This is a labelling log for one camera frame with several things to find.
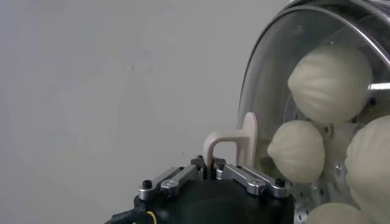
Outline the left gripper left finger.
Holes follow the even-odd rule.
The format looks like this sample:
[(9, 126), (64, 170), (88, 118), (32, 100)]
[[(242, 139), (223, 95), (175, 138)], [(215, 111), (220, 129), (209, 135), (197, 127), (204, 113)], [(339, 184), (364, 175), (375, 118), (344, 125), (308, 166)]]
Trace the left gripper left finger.
[(159, 176), (144, 180), (138, 188), (138, 197), (143, 201), (153, 200), (160, 193), (175, 197), (188, 181), (203, 180), (206, 174), (203, 156), (197, 155), (186, 167), (170, 167)]

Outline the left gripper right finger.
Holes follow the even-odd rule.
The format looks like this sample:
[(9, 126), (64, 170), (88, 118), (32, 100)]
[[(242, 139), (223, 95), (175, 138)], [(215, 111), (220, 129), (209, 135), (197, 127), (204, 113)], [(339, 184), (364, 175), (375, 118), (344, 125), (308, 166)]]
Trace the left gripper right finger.
[(251, 166), (227, 164), (222, 158), (212, 159), (213, 192), (228, 195), (237, 191), (254, 197), (271, 195), (274, 198), (288, 198), (289, 187), (280, 178), (272, 178)]

